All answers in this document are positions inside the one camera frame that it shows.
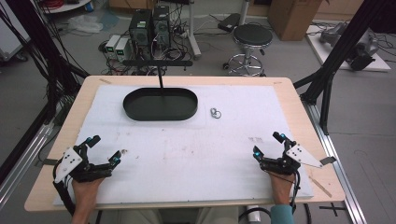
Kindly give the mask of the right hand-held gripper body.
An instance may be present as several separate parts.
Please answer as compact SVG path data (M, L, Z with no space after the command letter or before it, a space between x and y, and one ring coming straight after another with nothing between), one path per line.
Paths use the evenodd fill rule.
M295 141L285 140L284 151L282 156L277 159L271 159L260 153L260 167L264 171L273 172L280 175L295 174L301 167L301 164L321 168L322 162L317 160L302 145Z

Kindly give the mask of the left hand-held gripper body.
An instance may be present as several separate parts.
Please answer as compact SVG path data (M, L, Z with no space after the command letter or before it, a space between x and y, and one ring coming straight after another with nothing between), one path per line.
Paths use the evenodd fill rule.
M85 145L69 147L64 152L60 165L55 169L54 182L60 183L68 175L79 183L111 176L113 171L111 164L94 165L89 163L87 150Z

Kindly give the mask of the person's right hand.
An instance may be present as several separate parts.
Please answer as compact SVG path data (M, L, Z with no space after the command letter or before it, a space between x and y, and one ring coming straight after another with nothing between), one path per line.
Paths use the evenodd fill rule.
M294 175L279 175L269 173L273 200L276 205L290 203L290 191L295 180Z

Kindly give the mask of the person's left hand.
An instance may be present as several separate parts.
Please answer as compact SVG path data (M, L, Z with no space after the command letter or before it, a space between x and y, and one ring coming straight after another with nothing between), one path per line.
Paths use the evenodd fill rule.
M103 181L100 178L91 182L72 182L77 209L93 209L96 206L97 193Z

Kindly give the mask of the person's beige trouser legs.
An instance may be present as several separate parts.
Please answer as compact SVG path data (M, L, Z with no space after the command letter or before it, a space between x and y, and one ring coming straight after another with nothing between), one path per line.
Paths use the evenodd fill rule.
M90 224L238 224L237 206L120 210L103 217L100 211Z

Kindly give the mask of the white foam mat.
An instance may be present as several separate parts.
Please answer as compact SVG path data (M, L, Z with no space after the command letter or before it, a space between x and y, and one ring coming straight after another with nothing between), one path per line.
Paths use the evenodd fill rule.
M101 184L99 204L217 203L267 200L268 174L253 157L258 147L278 158L274 132L290 127L271 86L194 86L198 108L182 121L136 121L122 107L131 86L103 85L78 130L77 142L99 135L89 149L100 164L121 151L120 164Z

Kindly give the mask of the black oval tray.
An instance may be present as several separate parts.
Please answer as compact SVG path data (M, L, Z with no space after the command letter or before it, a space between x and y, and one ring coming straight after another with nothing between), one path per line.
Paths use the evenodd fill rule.
M185 120L196 113L198 98L184 88L139 88L127 94L122 105L133 120Z

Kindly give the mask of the white power supply box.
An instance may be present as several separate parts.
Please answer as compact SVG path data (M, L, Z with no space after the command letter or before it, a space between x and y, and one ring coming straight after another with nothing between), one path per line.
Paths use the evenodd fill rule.
M131 56L131 49L129 46L129 39L126 37L122 37L118 45L115 48L117 58L119 62L123 62L124 60L128 60Z
M109 38L105 45L106 55L109 59L116 60L117 53L116 53L116 46L120 40L120 35L113 35Z

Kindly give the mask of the black T-shaped stand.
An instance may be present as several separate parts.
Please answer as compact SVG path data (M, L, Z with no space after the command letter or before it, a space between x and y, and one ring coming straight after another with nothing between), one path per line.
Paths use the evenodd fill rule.
M184 88L165 88L163 85L162 67L179 66L186 69L193 65L192 61L166 61L166 60L125 60L123 62L126 66L155 66L158 69L159 88L140 88L135 91L136 94L142 96L188 96L195 97L195 93Z

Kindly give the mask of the black round stool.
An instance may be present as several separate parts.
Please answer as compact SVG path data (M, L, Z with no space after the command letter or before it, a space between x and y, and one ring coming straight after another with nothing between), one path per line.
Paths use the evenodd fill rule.
M257 49L261 55L264 55L264 50L272 43L272 33L259 24L247 23L239 25L233 30L233 40L242 48L243 52L231 57L222 65L222 68L229 74L264 77L263 63L253 55L253 51Z

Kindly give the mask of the clear plastic bag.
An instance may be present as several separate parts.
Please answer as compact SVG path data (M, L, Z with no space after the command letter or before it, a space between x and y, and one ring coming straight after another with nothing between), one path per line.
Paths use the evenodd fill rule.
M68 27L85 33L98 34L103 29L103 24L96 16L80 15L69 19Z

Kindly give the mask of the black computer tower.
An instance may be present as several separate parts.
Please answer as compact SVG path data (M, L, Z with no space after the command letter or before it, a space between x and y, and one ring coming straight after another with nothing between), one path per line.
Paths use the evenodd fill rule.
M149 9L137 9L129 25L131 39L138 46L148 46L152 40L152 14Z
M156 6L153 9L154 39L160 49L170 47L169 6Z

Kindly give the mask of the white round table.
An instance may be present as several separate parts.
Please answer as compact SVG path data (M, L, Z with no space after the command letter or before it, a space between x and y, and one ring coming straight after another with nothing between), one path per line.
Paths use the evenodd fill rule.
M48 8L48 7L43 7L42 11L46 14L53 14L53 13L60 13L60 12L66 12L70 10L74 10L80 7L84 7L87 4L90 4L92 0L78 0L77 3L75 4L68 4L66 0L64 0L64 3L57 8Z

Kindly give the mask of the aluminium rail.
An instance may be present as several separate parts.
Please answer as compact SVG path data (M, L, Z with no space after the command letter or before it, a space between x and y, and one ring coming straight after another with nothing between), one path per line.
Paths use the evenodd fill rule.
M45 105L34 119L18 144L0 166L0 211L19 185L39 151L49 142L55 126L61 126L70 106L57 105L54 115L49 117L49 105Z
M340 181L342 189L346 195L344 199L344 204L348 213L348 216L352 224L368 224L367 220L361 210L360 204L355 196L353 188L351 187L347 174L344 170L342 163L339 160L337 151L333 145L332 139L329 135L326 135L322 128L319 126L319 111L315 105L308 105L303 103L304 109L313 124L313 127L318 135L318 139L324 151L328 156L333 156L336 158L336 162L332 164L334 171Z

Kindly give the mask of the black metal frame stand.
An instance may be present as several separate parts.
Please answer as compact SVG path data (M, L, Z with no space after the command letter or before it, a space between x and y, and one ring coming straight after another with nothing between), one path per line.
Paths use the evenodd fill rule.
M84 69L71 64L61 54L50 35L48 25L33 0L5 0L5 3L29 35L30 40L23 37L14 26L3 3L0 3L0 20L5 23L5 26L30 54L40 75L47 80L46 97L48 101L0 166L0 185L4 184L6 178L10 176L11 170L16 166L22 153L26 151L38 129L55 117L56 105L71 103L77 97L81 88L78 77L86 78L90 75Z
M351 19L347 29L351 35L361 36L369 28L369 25L380 14L383 8L392 0L364 0L354 17ZM302 78L293 83L295 89L309 84L308 89L300 95L303 102L314 105L322 93L322 102L319 116L319 126L328 132L328 117L330 100L332 94L332 81L344 61L344 57L333 54L333 59L323 64L312 75Z

